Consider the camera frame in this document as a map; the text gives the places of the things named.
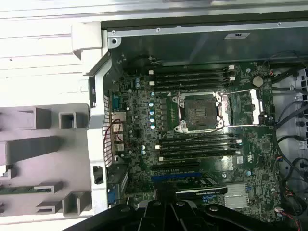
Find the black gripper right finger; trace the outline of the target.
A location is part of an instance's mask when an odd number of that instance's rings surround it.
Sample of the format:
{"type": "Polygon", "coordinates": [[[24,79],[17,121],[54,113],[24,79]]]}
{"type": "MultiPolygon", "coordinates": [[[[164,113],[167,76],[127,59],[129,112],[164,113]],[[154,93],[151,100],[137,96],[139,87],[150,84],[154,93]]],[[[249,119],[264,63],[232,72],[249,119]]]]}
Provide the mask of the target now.
{"type": "Polygon", "coordinates": [[[168,190],[168,206],[181,231],[294,231],[282,222],[263,222],[219,204],[202,209],[178,199],[168,190]]]}

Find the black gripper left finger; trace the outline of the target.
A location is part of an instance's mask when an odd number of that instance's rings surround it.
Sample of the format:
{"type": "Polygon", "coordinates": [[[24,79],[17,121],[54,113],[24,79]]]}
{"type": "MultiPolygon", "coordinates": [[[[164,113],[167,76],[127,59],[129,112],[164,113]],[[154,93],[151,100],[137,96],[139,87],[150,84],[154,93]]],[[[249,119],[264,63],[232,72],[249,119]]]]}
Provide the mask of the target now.
{"type": "Polygon", "coordinates": [[[156,190],[156,199],[134,209],[130,205],[116,205],[66,228],[66,231],[168,231],[170,192],[156,190]]]}

